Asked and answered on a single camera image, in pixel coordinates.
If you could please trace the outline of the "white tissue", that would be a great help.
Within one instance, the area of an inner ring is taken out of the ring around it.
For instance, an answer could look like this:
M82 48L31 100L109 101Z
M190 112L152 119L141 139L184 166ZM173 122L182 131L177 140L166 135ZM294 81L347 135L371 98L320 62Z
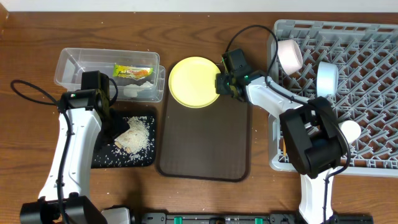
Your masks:
M151 82L145 82L142 85L130 84L124 87L123 94L129 98L136 98L139 92L150 90L153 86Z

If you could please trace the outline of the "yellow plate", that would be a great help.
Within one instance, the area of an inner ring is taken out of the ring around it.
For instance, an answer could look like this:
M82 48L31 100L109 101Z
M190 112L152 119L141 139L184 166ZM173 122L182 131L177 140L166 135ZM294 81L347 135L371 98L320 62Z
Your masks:
M217 65L207 58L185 58L170 72L170 93L178 103L188 108L209 106L219 97L215 87L219 73Z

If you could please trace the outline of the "yellow snack wrapper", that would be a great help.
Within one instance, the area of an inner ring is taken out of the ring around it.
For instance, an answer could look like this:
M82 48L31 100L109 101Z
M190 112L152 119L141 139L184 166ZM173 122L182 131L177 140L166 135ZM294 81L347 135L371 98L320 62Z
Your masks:
M152 75L153 71L152 67L134 67L116 64L113 69L113 77L140 80Z

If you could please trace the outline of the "white bowl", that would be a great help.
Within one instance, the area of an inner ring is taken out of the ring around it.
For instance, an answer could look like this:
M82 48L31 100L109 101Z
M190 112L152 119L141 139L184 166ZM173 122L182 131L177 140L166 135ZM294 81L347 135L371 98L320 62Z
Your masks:
M289 39L278 41L277 44L277 56L283 71L287 75L299 71L303 66L303 57L298 43Z

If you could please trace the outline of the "light blue bowl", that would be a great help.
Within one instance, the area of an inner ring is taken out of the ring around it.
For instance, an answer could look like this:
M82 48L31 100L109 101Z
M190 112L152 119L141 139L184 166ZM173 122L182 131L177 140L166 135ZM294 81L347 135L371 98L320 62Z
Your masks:
M317 71L316 95L335 96L338 87L338 67L335 64L320 62Z

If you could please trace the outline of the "small pale green cup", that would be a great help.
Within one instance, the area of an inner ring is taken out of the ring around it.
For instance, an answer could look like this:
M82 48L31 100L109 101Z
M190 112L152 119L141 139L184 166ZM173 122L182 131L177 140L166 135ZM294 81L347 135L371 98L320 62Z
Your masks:
M353 143L361 134L360 125L352 120L347 120L338 124L348 144Z

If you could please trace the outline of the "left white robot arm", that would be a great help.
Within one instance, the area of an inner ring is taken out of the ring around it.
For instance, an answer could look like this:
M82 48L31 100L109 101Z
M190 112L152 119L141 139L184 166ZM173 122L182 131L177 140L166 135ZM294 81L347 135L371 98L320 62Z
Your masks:
M93 153L111 144L129 129L127 121L112 109L114 80L99 72L84 72L81 88L50 98L60 122L58 142L50 173L36 202L25 203L21 223L132 223L126 207L99 211L90 200Z

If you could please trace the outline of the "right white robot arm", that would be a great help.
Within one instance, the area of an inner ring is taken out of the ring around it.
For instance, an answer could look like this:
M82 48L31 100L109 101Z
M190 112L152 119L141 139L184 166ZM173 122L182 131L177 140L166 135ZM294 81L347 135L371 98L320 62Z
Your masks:
M334 223L331 183L341 157L361 132L358 123L338 123L324 97L301 98L283 89L262 70L253 70L241 49L222 55L225 67L216 76L216 92L248 101L279 119L290 163L301 175L299 212L306 223Z

